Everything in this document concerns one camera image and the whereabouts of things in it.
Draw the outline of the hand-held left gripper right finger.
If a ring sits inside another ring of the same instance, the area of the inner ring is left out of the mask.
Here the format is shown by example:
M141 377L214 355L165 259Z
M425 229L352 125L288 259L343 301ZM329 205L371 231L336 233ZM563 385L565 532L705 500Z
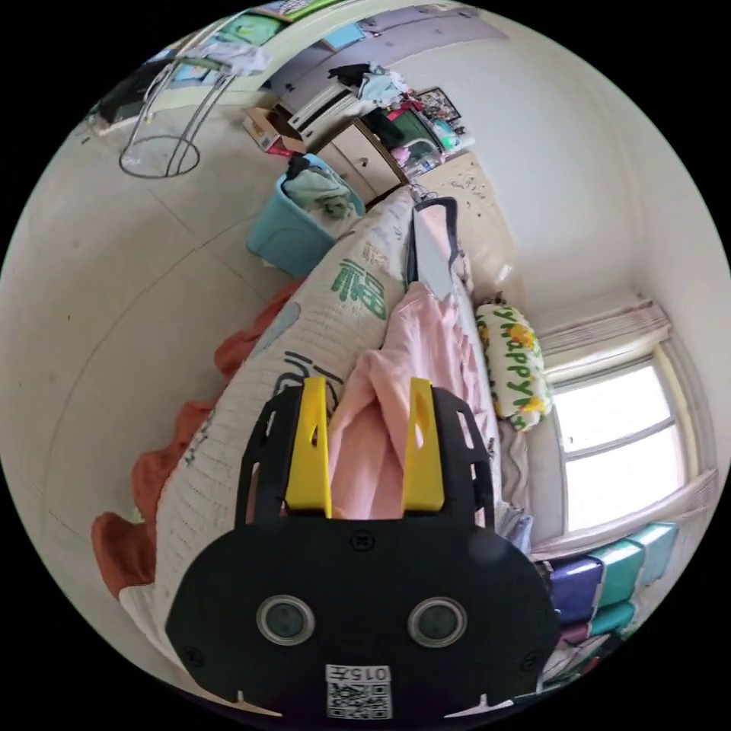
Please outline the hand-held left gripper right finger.
M438 513L445 502L436 407L431 381L412 378L404 457L402 513Z

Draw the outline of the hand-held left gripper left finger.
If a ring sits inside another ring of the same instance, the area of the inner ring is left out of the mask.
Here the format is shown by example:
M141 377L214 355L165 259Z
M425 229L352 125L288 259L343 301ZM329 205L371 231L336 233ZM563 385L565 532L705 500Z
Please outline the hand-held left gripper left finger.
M290 513L333 517L329 477L326 379L305 379L285 492Z

